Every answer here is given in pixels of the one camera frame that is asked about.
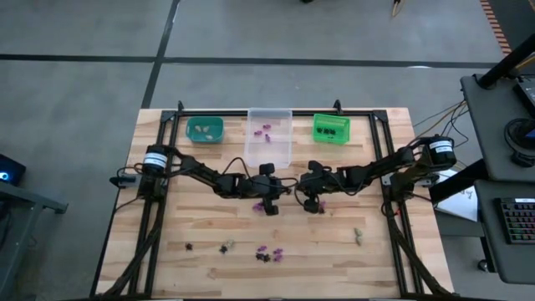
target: green container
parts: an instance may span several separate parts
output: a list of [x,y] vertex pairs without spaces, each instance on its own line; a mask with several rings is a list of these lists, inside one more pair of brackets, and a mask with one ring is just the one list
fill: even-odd
[[198,143],[221,143],[223,141],[223,119],[221,117],[191,117],[187,121],[186,136]]
[[314,115],[312,137],[317,142],[345,144],[350,137],[351,120],[334,115]]

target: purple object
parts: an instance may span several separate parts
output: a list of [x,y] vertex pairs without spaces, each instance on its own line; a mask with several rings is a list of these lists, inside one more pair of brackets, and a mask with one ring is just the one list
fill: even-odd
[[254,206],[252,207],[252,210],[254,212],[263,212],[264,211],[264,205],[261,202],[259,202],[257,204],[254,204]]

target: clear plastic container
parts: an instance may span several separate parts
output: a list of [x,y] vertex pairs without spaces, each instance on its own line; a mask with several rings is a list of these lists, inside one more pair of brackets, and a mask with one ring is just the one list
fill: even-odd
[[247,165],[273,163],[276,169],[288,168],[292,162],[292,130],[291,109],[249,109],[244,150]]

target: gray floor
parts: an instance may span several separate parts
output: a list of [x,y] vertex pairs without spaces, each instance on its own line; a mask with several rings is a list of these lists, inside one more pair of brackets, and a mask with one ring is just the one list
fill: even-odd
[[[492,62],[501,58],[478,0],[182,0],[167,56]],[[0,54],[155,55],[171,0],[4,0]],[[40,300],[88,295],[152,64],[0,61],[0,152],[28,166],[24,186],[70,203],[43,214],[17,285]],[[151,108],[405,106],[414,122],[461,101],[482,69],[165,64]],[[433,121],[420,125],[417,133]],[[465,163],[480,158],[471,139]],[[462,141],[457,135],[453,137]],[[476,239],[445,237],[458,293],[530,299],[535,288],[475,270]]]

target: wooden tabletop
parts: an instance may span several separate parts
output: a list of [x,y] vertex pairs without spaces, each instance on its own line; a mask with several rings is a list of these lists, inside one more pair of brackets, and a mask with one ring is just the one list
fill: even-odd
[[[385,110],[388,111],[397,150],[414,138],[409,111],[405,108]],[[161,110],[140,111],[128,166],[142,162],[146,147],[155,143],[160,114]],[[181,118],[177,142],[181,152],[194,155],[197,160],[219,171],[232,158],[243,156],[247,117],[224,117],[224,120],[225,139],[221,144],[193,145],[185,136],[187,118]],[[351,118],[351,139],[346,145],[315,143],[311,135],[312,123],[312,117],[293,118],[292,165],[288,169],[276,170],[275,176],[299,178],[300,174],[307,172],[309,160],[332,167],[367,165],[375,161],[367,118]],[[382,141],[383,153],[386,154]],[[230,171],[244,172],[241,164],[233,165]],[[250,172],[257,174],[253,168]],[[134,188],[123,190],[117,206],[133,199],[136,191]],[[423,189],[416,192],[427,193]],[[281,196],[275,202],[279,206],[279,215],[266,217],[252,210],[253,204],[259,200],[221,199],[211,188],[189,177],[173,178],[167,198],[153,297],[399,296],[388,227],[380,213],[382,196],[379,181],[374,181],[357,196],[338,193],[320,198],[326,201],[326,213],[323,215],[305,212],[292,194]],[[406,204],[416,251],[442,286],[452,290],[432,205],[417,198]],[[97,293],[109,288],[132,259],[142,209],[143,201],[138,201],[115,214]],[[364,233],[362,246],[354,241],[355,227]],[[222,255],[218,250],[229,239],[236,242],[235,246]],[[193,251],[185,249],[188,242],[193,244]],[[255,252],[261,245],[266,245],[269,252],[282,248],[283,261],[258,261]],[[410,269],[404,259],[405,274],[411,287]],[[139,290],[145,282],[143,269],[141,275]]]

